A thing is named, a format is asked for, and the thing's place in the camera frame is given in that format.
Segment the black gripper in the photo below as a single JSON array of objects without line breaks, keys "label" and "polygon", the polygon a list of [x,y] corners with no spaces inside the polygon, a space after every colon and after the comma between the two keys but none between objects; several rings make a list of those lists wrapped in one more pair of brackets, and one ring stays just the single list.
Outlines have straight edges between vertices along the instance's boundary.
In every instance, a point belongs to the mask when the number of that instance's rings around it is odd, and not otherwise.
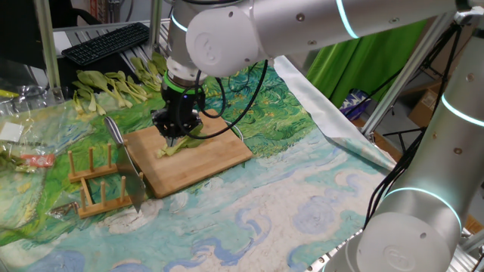
[{"label": "black gripper", "polygon": [[[205,94],[202,91],[189,89],[185,91],[166,88],[161,91],[165,101],[164,109],[151,110],[151,119],[159,133],[165,138],[168,147],[176,144],[177,138],[182,138],[188,134],[195,135],[194,129],[202,125],[200,114],[192,112],[195,105],[201,103],[205,106]],[[175,114],[175,123],[170,119],[170,115]]]}]

